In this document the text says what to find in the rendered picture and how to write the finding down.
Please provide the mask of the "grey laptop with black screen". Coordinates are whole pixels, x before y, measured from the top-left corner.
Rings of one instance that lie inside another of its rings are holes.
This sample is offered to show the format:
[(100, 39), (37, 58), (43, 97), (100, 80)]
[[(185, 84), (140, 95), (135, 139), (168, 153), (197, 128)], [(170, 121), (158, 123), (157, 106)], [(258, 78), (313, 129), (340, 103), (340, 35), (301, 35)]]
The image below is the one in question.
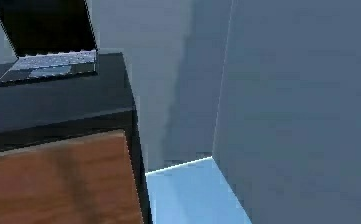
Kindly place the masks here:
[(0, 87), (97, 73), (86, 0), (0, 0), (0, 25), (17, 57)]

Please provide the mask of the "black and brown chest of drawers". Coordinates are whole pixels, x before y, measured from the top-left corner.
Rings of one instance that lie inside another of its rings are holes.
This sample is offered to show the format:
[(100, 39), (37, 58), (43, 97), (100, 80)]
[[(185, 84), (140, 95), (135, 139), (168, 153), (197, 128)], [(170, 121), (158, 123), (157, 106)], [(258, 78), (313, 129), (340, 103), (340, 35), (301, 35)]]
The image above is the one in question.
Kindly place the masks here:
[[(9, 69), (0, 64), (0, 76)], [(97, 74), (0, 87), (0, 152), (113, 130), (126, 135), (144, 224), (153, 224), (124, 55), (98, 56)]]

